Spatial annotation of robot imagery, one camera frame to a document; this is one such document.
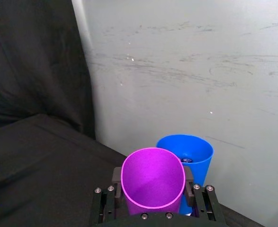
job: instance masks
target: black fabric backdrop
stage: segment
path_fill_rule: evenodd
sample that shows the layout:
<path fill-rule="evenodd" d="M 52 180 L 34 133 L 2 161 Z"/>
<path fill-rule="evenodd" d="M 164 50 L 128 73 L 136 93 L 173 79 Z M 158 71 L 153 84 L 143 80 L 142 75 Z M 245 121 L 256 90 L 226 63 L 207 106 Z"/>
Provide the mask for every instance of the black fabric backdrop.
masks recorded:
<path fill-rule="evenodd" d="M 71 0 L 0 0 L 0 126 L 35 114 L 95 137 Z"/>

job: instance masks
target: bolt head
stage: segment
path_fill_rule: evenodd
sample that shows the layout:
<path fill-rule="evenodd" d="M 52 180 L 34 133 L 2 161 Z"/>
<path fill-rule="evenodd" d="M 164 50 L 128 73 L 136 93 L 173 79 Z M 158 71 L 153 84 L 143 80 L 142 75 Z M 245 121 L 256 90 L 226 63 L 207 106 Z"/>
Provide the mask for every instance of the bolt head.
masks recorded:
<path fill-rule="evenodd" d="M 167 219 L 172 219 L 172 217 L 173 217 L 172 213 L 166 213 L 165 216 Z"/>
<path fill-rule="evenodd" d="M 200 186 L 198 184 L 195 184 L 194 189 L 200 189 Z"/>
<path fill-rule="evenodd" d="M 193 161 L 192 161 L 192 159 L 191 158 L 182 158 L 181 159 L 181 162 L 185 162 L 185 163 L 192 163 Z"/>
<path fill-rule="evenodd" d="M 214 190 L 213 186 L 211 186 L 211 185 L 207 186 L 206 189 L 207 189 L 208 191 L 213 191 L 213 190 Z"/>
<path fill-rule="evenodd" d="M 115 189 L 115 187 L 112 186 L 112 185 L 108 187 L 108 190 L 109 190 L 110 192 L 113 191 L 114 189 Z"/>
<path fill-rule="evenodd" d="M 100 188 L 95 189 L 95 193 L 100 193 L 101 191 L 102 191 L 102 189 L 100 189 Z"/>
<path fill-rule="evenodd" d="M 144 219 L 144 220 L 148 219 L 148 214 L 143 213 L 143 214 L 141 215 L 141 218 Z"/>

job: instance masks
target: black cloth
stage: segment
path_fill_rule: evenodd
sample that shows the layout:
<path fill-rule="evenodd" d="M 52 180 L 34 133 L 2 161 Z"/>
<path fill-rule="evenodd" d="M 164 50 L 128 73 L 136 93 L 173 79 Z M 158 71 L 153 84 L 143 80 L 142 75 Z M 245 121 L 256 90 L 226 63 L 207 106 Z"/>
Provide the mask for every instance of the black cloth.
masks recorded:
<path fill-rule="evenodd" d="M 95 137 L 72 1 L 0 0 L 0 126 L 36 114 Z"/>
<path fill-rule="evenodd" d="M 45 115 L 1 128 L 0 227 L 87 227 L 93 189 L 107 188 L 124 159 Z M 222 209 L 230 227 L 261 227 Z"/>

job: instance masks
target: purple cup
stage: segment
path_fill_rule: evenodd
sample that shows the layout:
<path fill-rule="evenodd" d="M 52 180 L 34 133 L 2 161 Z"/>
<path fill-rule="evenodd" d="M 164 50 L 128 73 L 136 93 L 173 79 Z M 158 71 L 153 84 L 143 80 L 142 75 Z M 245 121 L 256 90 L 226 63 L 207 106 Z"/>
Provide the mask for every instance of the purple cup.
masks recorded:
<path fill-rule="evenodd" d="M 185 172 L 180 159 L 172 152 L 144 148 L 125 159 L 121 184 L 130 215 L 179 212 Z"/>

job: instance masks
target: white wall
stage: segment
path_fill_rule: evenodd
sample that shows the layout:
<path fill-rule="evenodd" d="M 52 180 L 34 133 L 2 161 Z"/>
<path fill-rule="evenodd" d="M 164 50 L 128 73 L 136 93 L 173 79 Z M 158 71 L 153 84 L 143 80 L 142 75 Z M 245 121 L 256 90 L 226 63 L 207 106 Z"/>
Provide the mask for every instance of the white wall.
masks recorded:
<path fill-rule="evenodd" d="M 99 141 L 208 140 L 220 202 L 278 227 L 278 0 L 73 0 Z"/>

